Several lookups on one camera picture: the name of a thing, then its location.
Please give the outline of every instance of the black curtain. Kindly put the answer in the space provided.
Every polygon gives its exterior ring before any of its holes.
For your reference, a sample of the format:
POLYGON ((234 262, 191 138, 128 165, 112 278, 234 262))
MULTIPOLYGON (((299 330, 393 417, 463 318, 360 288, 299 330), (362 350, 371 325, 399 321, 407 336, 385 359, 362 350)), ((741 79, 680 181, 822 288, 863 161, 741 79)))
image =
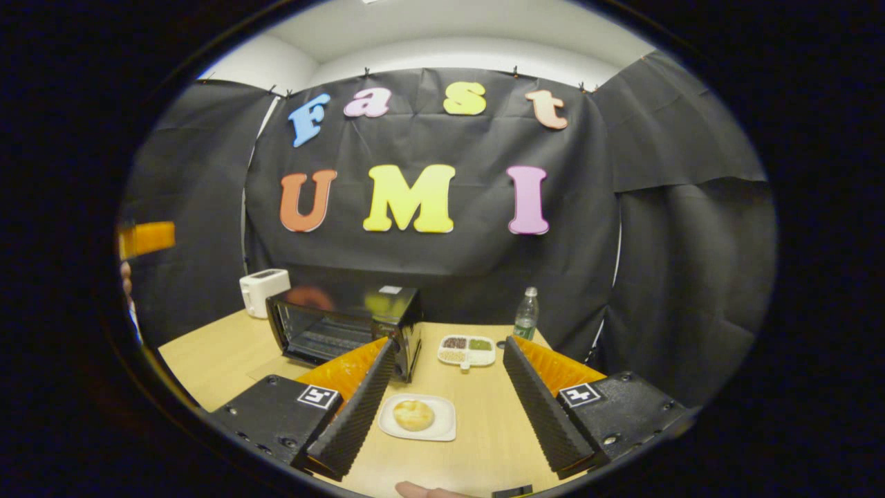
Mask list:
POLYGON ((773 289, 776 219, 764 171, 722 103, 659 52, 593 98, 622 223, 602 368, 633 370, 687 405, 704 404, 750 349, 773 289))
POLYGON ((538 288, 544 337, 566 354, 589 350, 612 290, 618 208, 604 126, 588 94, 532 76, 479 69, 412 69, 330 82, 299 92, 273 111, 258 139, 246 183, 250 271, 289 269, 293 285, 328 281, 413 286, 431 322, 513 323, 529 285, 538 288), (443 109, 453 82, 479 82, 480 115, 443 109), (377 118, 349 118, 343 108, 362 89, 393 97, 377 118), (545 128, 528 92, 562 99, 565 129, 545 128), (319 133, 293 147, 289 115, 327 93, 319 133), (363 228, 373 196, 370 168, 393 164, 412 185, 433 164, 455 168, 449 186, 451 233, 363 228), (550 231, 514 235, 510 166, 542 168, 543 215, 550 231), (303 173, 299 212, 310 213, 315 171, 334 169, 327 215, 309 233, 280 220, 281 178, 303 173))
POLYGON ((147 343, 165 342, 242 308, 242 187, 273 96, 198 82, 169 107, 135 155, 120 218, 174 222, 175 247, 130 261, 147 343))

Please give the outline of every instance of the orange letter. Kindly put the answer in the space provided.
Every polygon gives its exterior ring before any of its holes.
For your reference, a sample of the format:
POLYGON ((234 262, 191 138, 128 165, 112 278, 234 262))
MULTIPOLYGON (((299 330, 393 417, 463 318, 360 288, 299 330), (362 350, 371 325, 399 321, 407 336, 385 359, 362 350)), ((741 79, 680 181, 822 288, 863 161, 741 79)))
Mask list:
POLYGON ((282 200, 280 201, 282 226, 292 231, 313 231, 319 227, 326 219, 329 188, 332 180, 337 176, 338 174, 332 169, 322 169, 313 174, 317 191, 313 198, 313 210, 306 216, 298 213, 298 194, 301 193, 301 185, 307 181, 307 175, 295 173, 283 176, 280 181, 282 183, 282 200))
POLYGON ((562 107, 562 100, 554 98, 549 90, 539 89, 526 94, 535 103, 535 117, 547 128, 562 129, 568 126, 566 118, 556 115, 556 107, 562 107))

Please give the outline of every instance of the white wall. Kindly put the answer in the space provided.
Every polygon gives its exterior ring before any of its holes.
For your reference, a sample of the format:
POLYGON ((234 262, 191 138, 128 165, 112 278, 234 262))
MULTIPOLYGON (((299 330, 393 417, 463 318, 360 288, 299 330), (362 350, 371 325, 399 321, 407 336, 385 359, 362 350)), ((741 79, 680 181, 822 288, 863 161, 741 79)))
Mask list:
POLYGON ((538 43, 500 38, 432 38, 392 43, 319 65, 298 48, 272 35, 259 35, 228 53, 200 78, 241 82, 285 95, 364 73, 414 67, 474 67, 538 76, 587 89, 602 85, 619 69, 601 60, 538 43))
POLYGON ((317 61, 296 47, 270 35, 258 35, 243 43, 198 79, 212 75, 213 80, 240 82, 285 94, 308 88, 317 61))
POLYGON ((500 38, 432 38, 392 43, 344 56, 320 65, 307 87, 364 73, 414 67, 474 67, 538 76, 588 89, 602 85, 619 69, 575 52, 538 43, 500 38))

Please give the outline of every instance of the pink letter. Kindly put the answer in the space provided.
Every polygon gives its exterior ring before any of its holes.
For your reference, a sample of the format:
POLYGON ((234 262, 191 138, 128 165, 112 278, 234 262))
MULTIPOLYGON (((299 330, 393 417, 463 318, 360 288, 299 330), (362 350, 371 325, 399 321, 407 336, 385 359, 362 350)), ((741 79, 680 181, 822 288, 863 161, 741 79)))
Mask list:
POLYGON ((344 107, 344 115, 351 118, 383 116, 389 110, 387 104, 392 95, 390 90, 384 88, 362 89, 353 96, 354 100, 344 107))
POLYGON ((511 166, 507 175, 513 179, 516 212, 507 228, 515 234, 542 235, 550 229, 541 213, 541 180, 547 172, 534 166, 511 166))

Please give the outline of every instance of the human hand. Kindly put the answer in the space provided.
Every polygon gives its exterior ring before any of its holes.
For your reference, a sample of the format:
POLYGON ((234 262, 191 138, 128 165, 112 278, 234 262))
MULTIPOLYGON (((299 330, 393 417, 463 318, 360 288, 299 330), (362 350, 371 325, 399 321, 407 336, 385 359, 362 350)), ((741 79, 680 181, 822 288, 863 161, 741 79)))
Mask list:
POLYGON ((132 301, 132 268, 128 261, 123 261, 119 265, 119 275, 123 279, 123 292, 126 293, 126 301, 129 303, 129 307, 135 307, 132 301))
POLYGON ((403 498, 473 498, 468 494, 455 493, 439 487, 436 489, 427 489, 409 481, 396 483, 394 488, 403 498))

